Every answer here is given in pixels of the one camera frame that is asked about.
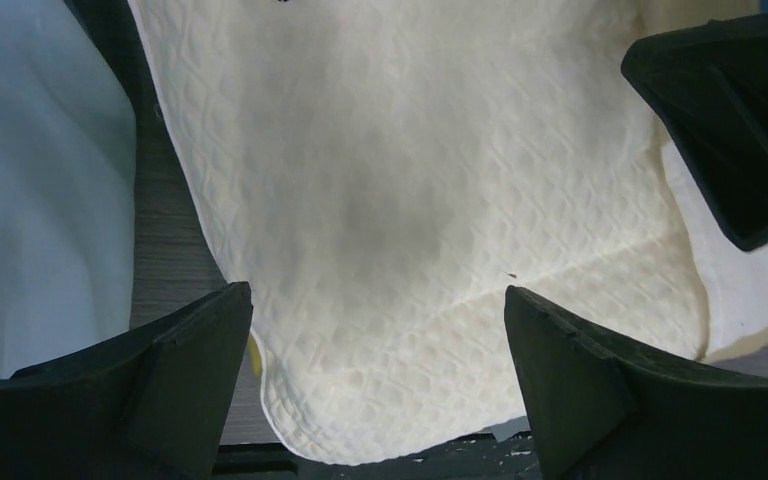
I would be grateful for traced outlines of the blue beige checkered pillow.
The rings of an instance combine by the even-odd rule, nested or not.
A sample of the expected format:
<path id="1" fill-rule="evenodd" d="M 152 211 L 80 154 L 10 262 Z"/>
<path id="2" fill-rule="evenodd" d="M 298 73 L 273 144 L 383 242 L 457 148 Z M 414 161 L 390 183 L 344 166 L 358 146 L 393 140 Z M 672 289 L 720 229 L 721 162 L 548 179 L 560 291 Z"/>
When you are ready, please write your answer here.
<path id="1" fill-rule="evenodd" d="M 768 13 L 768 2 L 647 1 L 645 37 L 760 13 Z M 723 234 L 662 125 L 667 183 L 688 229 L 693 262 L 707 295 L 705 359 L 717 362 L 767 347 L 768 244 L 745 252 Z"/>

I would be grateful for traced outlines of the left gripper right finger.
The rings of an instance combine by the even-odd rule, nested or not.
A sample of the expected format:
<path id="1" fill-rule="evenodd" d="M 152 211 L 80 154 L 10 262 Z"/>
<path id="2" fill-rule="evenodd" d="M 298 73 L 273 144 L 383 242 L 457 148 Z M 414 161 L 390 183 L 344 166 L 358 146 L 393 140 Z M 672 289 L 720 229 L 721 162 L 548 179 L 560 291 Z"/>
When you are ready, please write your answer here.
<path id="1" fill-rule="evenodd" d="M 768 378 L 585 320 L 522 287 L 504 324 L 546 479 L 768 479 Z"/>

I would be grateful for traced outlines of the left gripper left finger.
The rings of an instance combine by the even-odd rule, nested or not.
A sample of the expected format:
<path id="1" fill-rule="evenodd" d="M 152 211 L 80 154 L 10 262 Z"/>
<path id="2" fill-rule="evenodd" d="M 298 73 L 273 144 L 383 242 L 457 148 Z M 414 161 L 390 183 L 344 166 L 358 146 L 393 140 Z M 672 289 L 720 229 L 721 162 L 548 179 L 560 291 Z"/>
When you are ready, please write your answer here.
<path id="1" fill-rule="evenodd" d="M 246 350 L 251 289 L 0 380 L 0 479 L 206 479 Z"/>

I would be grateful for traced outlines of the white quilted pillow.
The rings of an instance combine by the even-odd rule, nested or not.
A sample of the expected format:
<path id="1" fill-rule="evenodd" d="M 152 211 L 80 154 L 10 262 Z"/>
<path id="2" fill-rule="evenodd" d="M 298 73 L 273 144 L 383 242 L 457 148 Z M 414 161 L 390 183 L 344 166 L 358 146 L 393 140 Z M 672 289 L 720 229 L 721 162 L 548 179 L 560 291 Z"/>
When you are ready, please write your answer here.
<path id="1" fill-rule="evenodd" d="M 511 285 L 696 359 L 709 314 L 653 112 L 652 1 L 133 1 L 166 127 L 295 454 L 521 417 Z"/>

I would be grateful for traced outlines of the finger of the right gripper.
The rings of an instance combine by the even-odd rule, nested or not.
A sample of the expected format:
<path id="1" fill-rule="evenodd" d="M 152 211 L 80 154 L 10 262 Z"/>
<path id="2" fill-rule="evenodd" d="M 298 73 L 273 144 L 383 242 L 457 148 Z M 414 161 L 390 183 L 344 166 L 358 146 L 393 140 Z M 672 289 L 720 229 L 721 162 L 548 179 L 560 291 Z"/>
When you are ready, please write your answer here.
<path id="1" fill-rule="evenodd" d="M 768 13 L 635 41 L 621 72 L 664 123 L 717 225 L 768 244 Z"/>

